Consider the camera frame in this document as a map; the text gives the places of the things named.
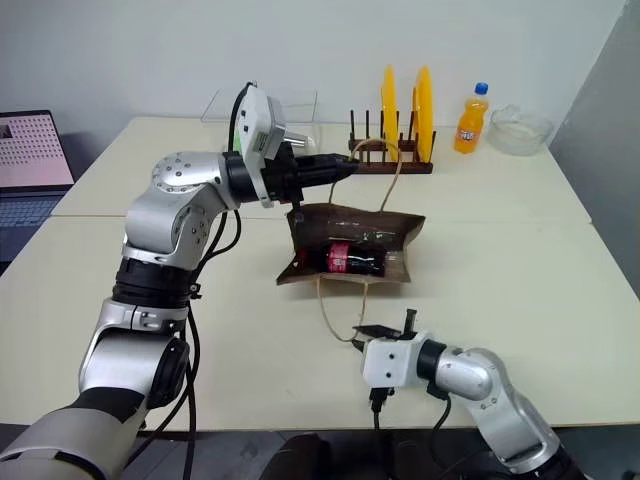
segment black cable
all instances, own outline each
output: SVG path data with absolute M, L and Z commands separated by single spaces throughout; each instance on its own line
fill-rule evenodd
M 231 118 L 229 119 L 229 138 L 227 140 L 227 150 L 229 152 L 233 151 L 233 137 L 236 132 L 236 117 L 238 116 L 238 109 L 240 108 L 240 104 L 242 103 L 242 100 L 244 99 L 244 96 L 247 94 L 247 90 L 251 85 L 253 85 L 252 82 L 247 82 L 247 84 L 242 90 L 240 90 L 240 93 L 238 93 L 238 96 L 233 102 L 233 108 L 231 109 Z
M 187 319 L 189 321 L 189 328 L 191 329 L 191 337 L 193 338 L 193 381 L 195 383 L 196 376 L 198 375 L 198 367 L 200 367 L 200 334 L 196 327 L 196 319 L 193 316 L 193 310 L 191 304 L 189 304 L 189 310 L 187 312 Z
M 442 458 L 440 458 L 440 455 L 438 455 L 438 453 L 436 452 L 436 439 L 438 432 L 442 428 L 442 425 L 444 425 L 444 422 L 447 421 L 447 418 L 449 418 L 449 414 L 451 413 L 451 397 L 447 395 L 445 401 L 447 402 L 447 406 L 434 425 L 433 430 L 431 431 L 431 435 L 429 435 L 429 453 L 431 454 L 431 458 L 436 463 L 436 465 L 438 465 L 443 470 L 446 470 L 448 467 L 447 464 L 442 460 Z
M 227 149 L 229 151 L 233 150 L 233 138 L 235 134 L 235 126 L 236 126 L 236 118 L 238 116 L 238 109 L 240 108 L 240 104 L 242 103 L 242 100 L 244 99 L 250 85 L 253 85 L 253 83 L 247 82 L 247 84 L 243 87 L 243 89 L 240 90 L 240 93 L 238 94 L 238 96 L 236 97 L 233 103 L 233 108 L 231 110 L 231 118 L 229 121 L 229 138 L 227 142 Z M 198 277 L 202 273 L 204 266 L 207 264 L 209 260 L 211 260 L 213 257 L 221 255 L 225 252 L 228 252 L 233 247 L 235 247 L 238 241 L 240 240 L 240 235 L 242 233 L 242 220 L 240 219 L 240 214 L 238 213 L 238 210 L 234 210 L 233 213 L 236 217 L 235 237 L 233 238 L 231 243 L 226 247 L 221 248 L 220 250 L 215 250 L 215 248 L 218 246 L 218 243 L 220 242 L 220 238 L 222 237 L 222 234 L 224 232 L 224 228 L 227 222 L 228 214 L 227 212 L 223 212 L 220 217 L 220 224 L 218 225 L 216 234 L 214 235 L 213 240 L 211 241 L 211 245 L 209 245 L 209 248 L 207 248 L 207 251 L 200 259 L 200 262 L 198 262 L 198 265 L 196 266 L 195 270 L 192 272 L 192 276 L 191 276 L 192 284 L 195 284 Z M 169 423 L 171 423 L 171 421 L 178 414 L 178 411 L 180 411 L 180 408 L 182 408 L 182 405 L 184 404 L 184 402 L 188 400 L 189 401 L 188 403 L 189 443 L 187 444 L 187 458 L 185 459 L 185 469 L 183 472 L 183 478 L 188 479 L 191 476 L 191 469 L 193 466 L 193 457 L 195 452 L 195 435 L 196 435 L 196 404 L 195 404 L 196 399 L 195 399 L 194 383 L 195 383 L 196 375 L 198 373 L 198 367 L 200 365 L 200 337 L 198 335 L 198 329 L 196 327 L 196 322 L 193 316 L 193 311 L 191 309 L 191 304 L 188 305 L 187 318 L 188 318 L 189 328 L 191 329 L 191 335 L 193 337 L 193 344 L 194 344 L 193 367 L 191 367 L 190 365 L 187 366 L 187 375 L 186 375 L 187 385 L 184 391 L 182 392 L 182 394 L 180 395 L 180 398 L 174 405 L 173 409 L 171 410 L 171 412 L 169 412 L 169 414 L 165 417 L 162 423 L 160 423 L 160 425 L 158 425 L 158 427 L 153 432 L 151 432 L 151 434 L 145 439 L 145 441 L 142 442 L 142 444 L 140 444 L 140 446 L 135 450 L 135 452 L 133 452 L 129 456 L 129 459 L 127 460 L 125 468 L 131 465 L 131 463 L 133 463 L 142 454 L 142 452 L 144 452 L 147 449 L 147 447 L 158 437 L 158 435 L 160 435 L 160 433 L 164 431 L 164 429 L 169 425 Z M 185 339 L 184 330 L 180 332 L 180 338 L 183 340 Z
M 187 441 L 187 454 L 184 460 L 182 480 L 191 478 L 193 459 L 196 453 L 196 393 L 193 385 L 194 375 L 191 366 L 187 366 L 187 398 L 189 400 L 189 440 Z
M 440 457 L 440 455 L 438 455 L 436 451 L 436 439 L 437 439 L 438 433 L 441 431 L 442 425 L 444 425 L 444 422 L 447 421 L 447 418 L 449 418 L 449 414 L 451 413 L 451 397 L 447 395 L 447 397 L 445 398 L 445 401 L 447 402 L 447 405 L 444 409 L 444 412 L 442 412 L 442 415 L 434 425 L 433 430 L 431 431 L 431 435 L 429 436 L 429 454 L 431 455 L 431 458 L 433 459 L 433 461 L 443 470 L 442 473 L 438 477 L 436 477 L 434 480 L 442 480 L 447 475 L 450 475 L 455 470 L 458 470 L 462 464 L 468 462 L 472 458 L 482 453 L 491 453 L 491 450 L 483 448 L 469 455 L 466 455 L 461 459 L 456 460 L 452 465 L 447 466 L 447 464 L 442 460 L 442 458 Z M 467 475 L 478 475 L 483 477 L 498 477 L 498 478 L 503 478 L 507 480 L 511 479 L 511 477 L 508 474 L 503 472 L 493 471 L 493 470 L 462 470 L 460 473 L 467 474 Z
M 373 412 L 373 428 L 376 435 L 377 442 L 377 454 L 380 467 L 384 471 L 387 478 L 396 480 L 396 476 L 393 473 L 393 461 L 391 455 L 388 453 L 388 442 L 386 441 L 383 431 L 380 429 L 380 412 L 382 406 L 387 400 L 387 397 L 392 394 L 393 389 L 390 388 L 372 388 L 369 393 L 369 400 L 371 401 L 371 411 Z
M 191 329 L 191 336 L 193 337 L 193 367 L 192 367 L 193 373 L 192 375 L 193 375 L 193 380 L 195 382 L 195 378 L 198 373 L 198 368 L 200 366 L 200 336 L 198 334 L 198 329 L 196 327 L 193 311 L 191 310 L 191 304 L 188 305 L 188 308 L 189 310 L 187 312 L 187 318 L 189 321 L 189 328 Z M 184 336 L 185 335 L 183 330 L 180 332 L 181 339 L 184 340 Z M 126 467 L 131 465 L 136 460 L 136 458 L 138 458 L 142 454 L 142 452 L 144 452 L 147 449 L 147 447 L 151 445 L 151 443 L 156 438 L 158 438 L 158 436 L 164 431 L 164 429 L 167 428 L 167 426 L 171 423 L 171 421 L 175 418 L 175 416 L 178 414 L 178 412 L 182 408 L 182 405 L 184 405 L 184 402 L 187 400 L 188 395 L 189 395 L 188 387 L 185 387 L 185 389 L 182 391 L 182 394 L 180 395 L 180 398 L 171 409 L 171 412 L 169 412 L 169 414 L 165 417 L 162 423 L 160 423 L 160 425 L 158 425 L 158 427 L 153 432 L 151 432 L 147 438 L 145 438 L 144 442 L 140 444 L 140 446 L 135 450 L 135 452 L 133 452 L 129 456 Z
M 224 233 L 228 215 L 229 214 L 227 212 L 222 212 L 222 215 L 220 215 L 220 223 L 218 224 L 216 234 L 213 236 L 213 240 L 211 240 L 211 245 L 209 245 L 207 251 L 204 252 L 204 255 L 198 262 L 198 266 L 196 267 L 196 269 L 191 273 L 191 283 L 196 283 L 198 277 L 202 273 L 202 269 L 207 264 L 207 262 L 211 260 L 211 255 L 213 254 L 215 248 L 218 246 L 218 242 L 220 242 L 220 238 L 222 238 L 222 234 Z
M 242 219 L 240 218 L 240 213 L 237 210 L 234 210 L 233 214 L 236 217 L 236 234 L 233 237 L 233 240 L 231 240 L 231 243 L 226 247 L 223 247 L 220 250 L 216 250 L 215 252 L 213 252 L 209 260 L 211 260 L 211 258 L 213 257 L 217 257 L 218 255 L 222 255 L 223 253 L 228 252 L 238 244 L 238 241 L 240 240 L 240 235 L 242 234 Z

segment white table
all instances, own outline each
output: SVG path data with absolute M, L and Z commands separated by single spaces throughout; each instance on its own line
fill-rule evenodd
M 275 285 L 291 256 L 285 221 L 247 220 L 243 231 L 205 270 L 194 307 L 198 428 L 369 428 L 360 354 L 327 332 L 311 285 Z M 122 235 L 122 218 L 53 217 L 0 278 L 0 422 L 31 423 L 75 398 Z M 591 225 L 427 223 L 409 256 L 413 282 L 373 285 L 367 322 L 400 327 L 413 307 L 438 340 L 493 349 L 554 425 L 640 422 L 638 300 Z M 359 295 L 326 287 L 343 333 Z M 442 408 L 401 391 L 382 424 L 431 426 Z M 150 427 L 165 414 L 153 412 Z M 454 408 L 447 425 L 473 422 Z M 183 412 L 170 428 L 186 427 Z
M 349 126 L 290 125 L 311 135 L 321 152 L 348 154 Z M 223 151 L 226 123 L 198 119 L 139 117 L 105 150 L 56 207 L 54 215 L 123 216 L 149 184 L 154 164 L 176 151 Z M 453 129 L 440 128 L 432 175 L 403 175 L 388 210 L 425 215 L 430 221 L 590 222 L 589 215 L 560 168 L 544 148 L 531 157 L 500 153 L 481 141 L 469 156 L 455 152 Z M 334 201 L 376 209 L 390 175 L 354 175 L 336 187 Z M 308 202 L 326 201 L 327 186 L 307 189 Z M 283 218 L 289 206 L 246 205 L 245 218 Z

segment string handle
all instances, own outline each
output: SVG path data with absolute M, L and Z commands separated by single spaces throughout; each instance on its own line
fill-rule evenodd
M 360 150 L 360 148 L 362 148 L 363 146 L 368 145 L 370 143 L 380 143 L 380 142 L 384 143 L 387 146 L 387 148 L 390 148 L 398 152 L 398 166 L 396 167 L 396 172 L 393 175 L 393 180 L 391 181 L 391 185 L 389 185 L 389 188 L 387 189 L 387 193 L 384 196 L 384 200 L 382 200 L 382 205 L 380 205 L 379 211 L 382 212 L 384 210 L 385 205 L 387 204 L 387 200 L 389 200 L 389 195 L 391 195 L 393 188 L 396 186 L 396 182 L 398 181 L 398 177 L 400 176 L 400 170 L 402 169 L 402 152 L 398 148 L 398 145 L 384 138 L 367 138 L 365 140 L 362 140 L 360 143 L 358 143 L 354 147 L 353 150 L 351 150 L 351 155 L 349 155 L 349 161 L 351 162 L 354 160 L 356 152 Z M 331 190 L 329 190 L 330 204 L 333 203 L 333 190 L 335 187 L 336 187 L 336 182 L 331 184 Z
M 322 291 L 320 289 L 321 281 L 322 281 L 322 275 L 318 275 L 318 278 L 316 279 L 316 293 L 318 295 L 318 302 L 320 303 L 320 310 L 322 311 L 322 318 L 324 319 L 324 323 L 327 325 L 327 328 L 329 329 L 331 334 L 334 337 L 336 337 L 336 339 L 338 339 L 341 342 L 350 343 L 351 340 L 354 340 L 356 338 L 356 336 L 358 335 L 358 332 L 355 332 L 349 338 L 344 338 L 340 336 L 340 334 L 333 328 L 333 326 L 331 325 L 331 322 L 329 321 L 329 317 L 327 316 L 327 311 L 324 308 Z M 362 309 L 360 310 L 360 320 L 358 321 L 358 326 L 361 326 L 362 322 L 364 322 L 365 308 L 367 306 L 367 292 L 369 291 L 369 284 L 365 282 L 363 285 L 364 286 L 362 290 Z

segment red bottle label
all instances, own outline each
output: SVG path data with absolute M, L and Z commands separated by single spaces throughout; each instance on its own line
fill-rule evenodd
M 306 248 L 301 248 L 296 252 L 296 258 L 293 259 L 294 268 L 305 268 L 307 266 L 307 258 L 309 254 Z
M 329 248 L 328 267 L 331 273 L 347 273 L 347 259 L 349 257 L 349 244 L 347 242 L 335 242 Z

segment yellow plate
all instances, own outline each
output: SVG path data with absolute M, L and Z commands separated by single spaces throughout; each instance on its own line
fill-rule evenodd
M 431 95 L 431 75 L 427 67 L 418 72 L 413 89 L 414 126 L 418 133 L 418 154 L 420 160 L 431 159 L 431 136 L 433 135 L 433 97 Z
M 398 145 L 398 118 L 396 112 L 396 82 L 393 79 L 393 67 L 389 65 L 384 71 L 384 82 L 380 89 L 382 95 L 382 112 L 384 114 L 384 134 L 387 140 Z M 394 162 L 398 161 L 398 152 L 389 149 L 389 155 Z

